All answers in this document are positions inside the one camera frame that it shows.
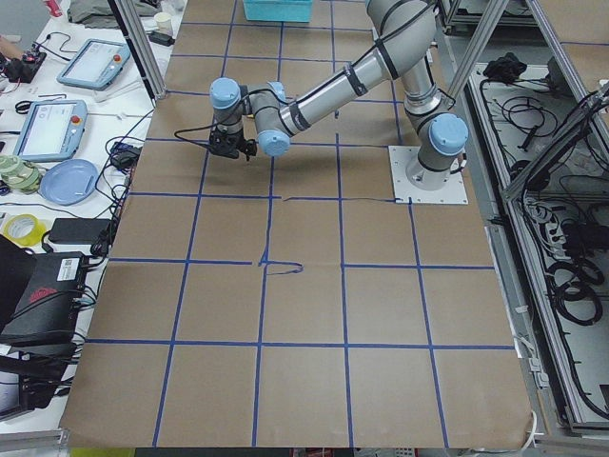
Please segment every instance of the cup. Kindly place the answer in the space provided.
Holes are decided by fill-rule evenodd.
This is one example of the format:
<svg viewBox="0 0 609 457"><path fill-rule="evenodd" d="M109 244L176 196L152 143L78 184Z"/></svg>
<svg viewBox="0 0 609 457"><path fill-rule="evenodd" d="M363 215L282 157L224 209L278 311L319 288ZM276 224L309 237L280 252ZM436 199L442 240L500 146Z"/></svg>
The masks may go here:
<svg viewBox="0 0 609 457"><path fill-rule="evenodd" d="M161 33L173 36L173 27L171 26L171 14L168 12L157 12L154 15L154 20Z"/></svg>

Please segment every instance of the robotic arm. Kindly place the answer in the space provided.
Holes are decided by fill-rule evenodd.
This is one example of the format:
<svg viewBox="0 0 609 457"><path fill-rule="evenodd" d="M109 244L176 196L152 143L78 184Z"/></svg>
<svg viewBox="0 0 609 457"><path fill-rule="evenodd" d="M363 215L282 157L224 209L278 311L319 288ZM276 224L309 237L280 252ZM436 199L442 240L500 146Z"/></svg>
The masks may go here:
<svg viewBox="0 0 609 457"><path fill-rule="evenodd" d="M404 107L422 140L418 160L408 166L411 182L422 189L440 189L467 140L467 126L446 112L442 93L433 81L426 52L436 32L433 4L422 0L366 0L366 10L378 38L354 63L295 100L287 101L281 83L240 86L229 78L210 89L217 120L210 151L237 158L256 154L256 143L243 134L244 115L253 115L258 144L270 156L281 156L290 138L334 110L366 94L385 80L402 78Z"/></svg>

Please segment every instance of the teal bin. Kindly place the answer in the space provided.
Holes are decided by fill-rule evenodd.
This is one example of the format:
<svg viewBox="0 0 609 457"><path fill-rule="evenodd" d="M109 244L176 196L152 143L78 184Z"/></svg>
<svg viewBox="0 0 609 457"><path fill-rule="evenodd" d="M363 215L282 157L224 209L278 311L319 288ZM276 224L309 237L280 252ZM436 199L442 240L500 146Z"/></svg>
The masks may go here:
<svg viewBox="0 0 609 457"><path fill-rule="evenodd" d="M249 21L308 22L313 0L244 0Z"/></svg>

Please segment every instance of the person's hand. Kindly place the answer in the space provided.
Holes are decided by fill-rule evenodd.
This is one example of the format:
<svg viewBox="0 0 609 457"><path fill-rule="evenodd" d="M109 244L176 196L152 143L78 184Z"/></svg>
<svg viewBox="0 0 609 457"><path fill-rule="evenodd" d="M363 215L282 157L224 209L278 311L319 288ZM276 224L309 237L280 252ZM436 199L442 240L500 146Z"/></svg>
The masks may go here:
<svg viewBox="0 0 609 457"><path fill-rule="evenodd" d="M13 45L9 40L7 40L4 36L0 35L0 52L7 59L19 59L21 60L21 56L23 55L23 51Z"/></svg>

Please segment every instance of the white mounting plate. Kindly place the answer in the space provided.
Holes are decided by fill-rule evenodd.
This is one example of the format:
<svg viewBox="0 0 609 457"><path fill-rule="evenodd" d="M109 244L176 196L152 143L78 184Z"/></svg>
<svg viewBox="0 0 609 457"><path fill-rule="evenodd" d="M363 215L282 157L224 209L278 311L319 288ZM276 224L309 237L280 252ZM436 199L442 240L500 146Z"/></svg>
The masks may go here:
<svg viewBox="0 0 609 457"><path fill-rule="evenodd" d="M390 146L391 176L393 195L397 203L467 205L467 193L460 173L451 174L446 185L440 190L423 190L413 186L406 178L406 165L416 160L419 148Z"/></svg>

